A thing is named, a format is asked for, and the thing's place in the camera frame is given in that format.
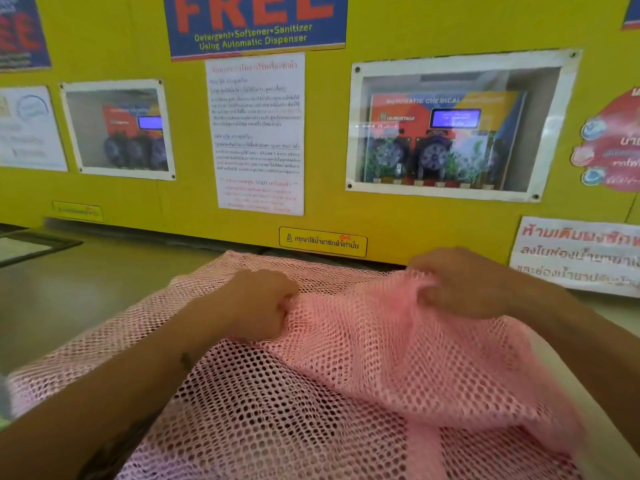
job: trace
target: digital display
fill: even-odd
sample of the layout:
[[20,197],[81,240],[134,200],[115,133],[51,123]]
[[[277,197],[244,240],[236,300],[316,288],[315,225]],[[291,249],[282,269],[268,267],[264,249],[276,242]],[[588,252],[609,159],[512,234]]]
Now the digital display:
[[480,109],[434,109],[431,128],[475,129],[480,125]]
[[162,131],[162,116],[139,116],[138,126],[141,130]]

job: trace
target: pink circle icon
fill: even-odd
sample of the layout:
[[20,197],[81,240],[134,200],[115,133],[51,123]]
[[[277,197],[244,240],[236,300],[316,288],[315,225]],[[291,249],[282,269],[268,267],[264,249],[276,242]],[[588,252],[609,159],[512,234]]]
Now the pink circle icon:
[[587,166],[594,156],[595,154],[591,148],[579,146],[573,150],[571,163],[575,166]]

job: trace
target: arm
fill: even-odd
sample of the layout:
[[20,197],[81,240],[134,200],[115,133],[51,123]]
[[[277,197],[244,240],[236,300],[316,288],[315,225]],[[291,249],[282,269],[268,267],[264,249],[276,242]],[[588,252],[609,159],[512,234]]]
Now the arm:
[[298,286],[238,272],[131,348],[0,433],[3,478],[108,480],[120,471],[191,368],[217,341],[274,339]]
[[458,315],[509,315],[551,345],[640,454],[640,339],[583,306],[553,283],[463,248],[442,248],[409,267],[435,273],[439,286],[419,300]]

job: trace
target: forearm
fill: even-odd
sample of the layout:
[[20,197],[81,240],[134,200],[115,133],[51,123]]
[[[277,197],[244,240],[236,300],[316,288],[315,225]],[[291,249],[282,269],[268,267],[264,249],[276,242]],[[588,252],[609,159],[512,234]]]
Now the forearm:
[[640,454],[640,340],[556,289],[523,301],[516,318],[551,347]]
[[215,310],[193,301],[148,337],[17,419],[0,433],[4,475],[116,476],[192,366],[225,336],[225,324]]

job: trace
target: metal surface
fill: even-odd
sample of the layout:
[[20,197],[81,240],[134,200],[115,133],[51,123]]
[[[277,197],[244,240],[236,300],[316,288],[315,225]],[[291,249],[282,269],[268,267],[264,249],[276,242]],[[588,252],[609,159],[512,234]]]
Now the metal surface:
[[51,352],[221,252],[39,228],[81,246],[0,269],[0,374]]

